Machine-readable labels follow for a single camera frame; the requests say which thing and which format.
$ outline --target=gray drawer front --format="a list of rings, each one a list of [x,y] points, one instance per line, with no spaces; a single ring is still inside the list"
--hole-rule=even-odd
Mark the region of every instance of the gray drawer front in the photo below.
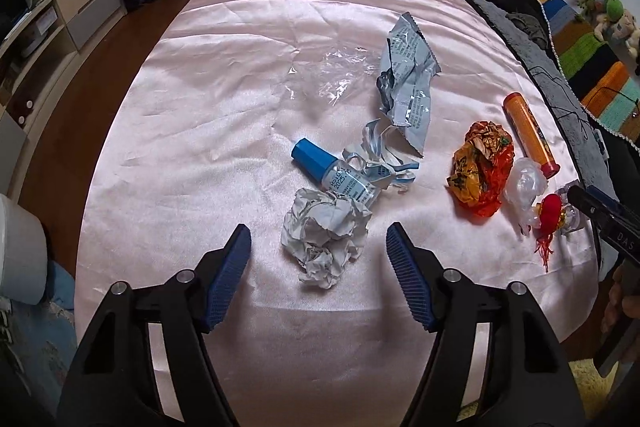
[[[102,23],[119,7],[120,0],[92,0],[82,8],[78,15],[66,25],[76,48],[82,48]]]
[[[27,135],[6,112],[0,117],[0,194],[6,196]]]

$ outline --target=human hand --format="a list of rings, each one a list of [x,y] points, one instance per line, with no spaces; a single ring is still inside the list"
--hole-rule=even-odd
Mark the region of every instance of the human hand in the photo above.
[[[609,304],[602,319],[602,333],[609,333],[623,313],[632,319],[640,319],[640,296],[624,296],[622,291],[622,266],[613,272],[613,286],[609,291]],[[640,337],[622,357],[622,362],[634,362],[640,354]]]

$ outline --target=pink satin tablecloth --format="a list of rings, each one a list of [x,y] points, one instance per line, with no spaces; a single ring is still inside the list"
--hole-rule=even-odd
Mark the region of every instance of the pink satin tablecloth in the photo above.
[[[307,289],[280,246],[295,192],[310,187],[290,159],[297,140],[340,153],[380,117],[372,81],[334,105],[310,96],[312,76],[287,74],[338,45],[380,53],[410,11],[442,73],[431,83],[431,127],[417,180],[376,202],[363,256],[330,291]],[[446,188],[454,151],[476,120],[507,124],[502,100],[521,92],[560,173],[577,178],[542,96],[500,37],[464,0],[191,0],[165,32],[120,108],[89,192],[76,271],[78,337],[116,280],[159,284],[220,248],[238,223],[252,259],[224,323],[206,338],[241,425],[397,426],[433,337],[416,323],[385,253],[400,221],[416,245],[475,282],[529,285],[560,339],[597,293],[591,229],[556,238],[550,273],[533,238],[503,208],[470,221]],[[516,145],[516,156],[522,156]],[[487,343],[479,327],[465,401],[478,397]],[[154,367],[165,411],[180,417],[159,328]]]

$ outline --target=gray blanket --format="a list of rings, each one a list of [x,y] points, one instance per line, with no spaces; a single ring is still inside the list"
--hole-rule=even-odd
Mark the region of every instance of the gray blanket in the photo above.
[[[607,196],[618,201],[609,177],[609,169],[600,153],[588,115],[558,68],[545,52],[507,19],[507,13],[504,10],[485,0],[474,0],[474,2],[494,29],[514,49],[516,56],[529,71],[533,82],[545,97],[549,110],[556,117],[564,134],[584,185],[595,185]],[[603,280],[615,264],[618,252],[604,242],[600,244],[600,251],[602,254],[600,280]]]

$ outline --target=blue bottle cap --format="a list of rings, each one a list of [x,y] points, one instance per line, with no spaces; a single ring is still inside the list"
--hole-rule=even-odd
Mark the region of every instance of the blue bottle cap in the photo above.
[[[317,145],[303,138],[291,151],[291,157],[298,162],[316,183],[321,183],[324,173],[338,158],[320,149]]]

